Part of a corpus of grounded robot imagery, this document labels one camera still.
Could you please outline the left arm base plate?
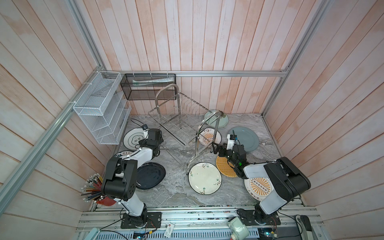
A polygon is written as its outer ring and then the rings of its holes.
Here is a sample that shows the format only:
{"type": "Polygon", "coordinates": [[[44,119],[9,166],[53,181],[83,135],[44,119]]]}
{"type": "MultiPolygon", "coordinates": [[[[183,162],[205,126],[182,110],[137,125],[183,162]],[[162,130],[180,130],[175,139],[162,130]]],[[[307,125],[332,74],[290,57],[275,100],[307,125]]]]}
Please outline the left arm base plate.
{"type": "Polygon", "coordinates": [[[133,217],[127,213],[123,214],[121,229],[143,229],[143,228],[160,228],[162,221],[161,212],[149,212],[146,216],[144,213],[139,217],[133,217]]]}

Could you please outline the light teal flower plate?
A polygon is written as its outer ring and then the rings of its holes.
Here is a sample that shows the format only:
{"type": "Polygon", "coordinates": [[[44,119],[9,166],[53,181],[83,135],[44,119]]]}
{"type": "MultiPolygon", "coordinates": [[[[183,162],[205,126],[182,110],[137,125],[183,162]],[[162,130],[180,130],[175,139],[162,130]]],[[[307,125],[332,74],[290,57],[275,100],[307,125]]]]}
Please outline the light teal flower plate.
{"type": "Polygon", "coordinates": [[[212,128],[216,126],[217,120],[219,120],[218,128],[223,128],[229,123],[229,117],[226,114],[222,114],[220,119],[218,119],[217,114],[213,114],[212,117],[210,115],[214,112],[214,110],[207,111],[204,115],[204,119],[207,120],[206,124],[212,128]]]}

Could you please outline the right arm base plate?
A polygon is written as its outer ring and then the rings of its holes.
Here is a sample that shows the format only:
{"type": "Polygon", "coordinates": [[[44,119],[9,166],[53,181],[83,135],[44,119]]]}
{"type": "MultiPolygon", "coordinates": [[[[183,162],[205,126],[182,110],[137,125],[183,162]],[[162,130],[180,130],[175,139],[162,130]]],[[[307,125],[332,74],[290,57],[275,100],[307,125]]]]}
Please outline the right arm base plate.
{"type": "Polygon", "coordinates": [[[265,215],[263,212],[257,210],[238,209],[236,213],[246,226],[281,225],[281,220],[277,212],[272,215],[265,215]]]}

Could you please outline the grey green plate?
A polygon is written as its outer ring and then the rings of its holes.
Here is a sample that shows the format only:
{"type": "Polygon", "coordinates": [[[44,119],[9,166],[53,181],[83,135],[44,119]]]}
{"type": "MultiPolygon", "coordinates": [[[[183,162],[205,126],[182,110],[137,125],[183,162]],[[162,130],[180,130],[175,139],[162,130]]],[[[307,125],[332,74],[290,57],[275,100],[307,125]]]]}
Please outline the grey green plate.
{"type": "Polygon", "coordinates": [[[259,137],[251,129],[246,127],[234,127],[229,130],[228,134],[232,135],[233,133],[237,136],[235,143],[237,145],[243,145],[247,153],[258,148],[260,143],[259,137]]]}

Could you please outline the steel wire dish rack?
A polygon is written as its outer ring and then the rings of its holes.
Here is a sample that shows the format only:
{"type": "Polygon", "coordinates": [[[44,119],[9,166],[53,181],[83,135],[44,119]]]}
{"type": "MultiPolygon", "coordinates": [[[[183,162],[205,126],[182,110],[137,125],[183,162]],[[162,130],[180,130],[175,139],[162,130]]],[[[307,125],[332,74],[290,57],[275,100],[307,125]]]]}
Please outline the steel wire dish rack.
{"type": "Polygon", "coordinates": [[[155,108],[148,115],[162,127],[164,148],[186,171],[214,143],[224,113],[209,110],[199,102],[181,93],[176,84],[158,90],[155,108]],[[213,126],[212,140],[203,136],[203,130],[213,126]]]}

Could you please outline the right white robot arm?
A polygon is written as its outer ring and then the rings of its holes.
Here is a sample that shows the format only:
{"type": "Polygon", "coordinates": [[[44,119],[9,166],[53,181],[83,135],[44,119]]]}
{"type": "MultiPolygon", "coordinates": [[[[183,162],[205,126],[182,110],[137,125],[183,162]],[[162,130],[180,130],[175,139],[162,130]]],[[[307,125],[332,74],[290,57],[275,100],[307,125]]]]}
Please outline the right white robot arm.
{"type": "Polygon", "coordinates": [[[213,153],[224,157],[241,179],[267,178],[273,190],[255,205],[254,218],[264,224],[280,208],[311,188],[310,180],[288,158],[265,163],[249,163],[243,145],[212,143],[213,153]]]}

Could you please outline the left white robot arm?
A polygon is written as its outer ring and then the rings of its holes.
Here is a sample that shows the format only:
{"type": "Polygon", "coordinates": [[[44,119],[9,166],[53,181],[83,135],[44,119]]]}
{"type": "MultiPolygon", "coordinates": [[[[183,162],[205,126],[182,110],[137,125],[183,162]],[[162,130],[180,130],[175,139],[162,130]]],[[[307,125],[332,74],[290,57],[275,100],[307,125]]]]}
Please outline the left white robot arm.
{"type": "Polygon", "coordinates": [[[148,129],[144,139],[139,141],[139,148],[126,157],[112,157],[107,163],[101,193],[121,204],[131,217],[143,217],[146,205],[135,193],[138,168],[160,154],[163,143],[162,131],[148,129]]]}

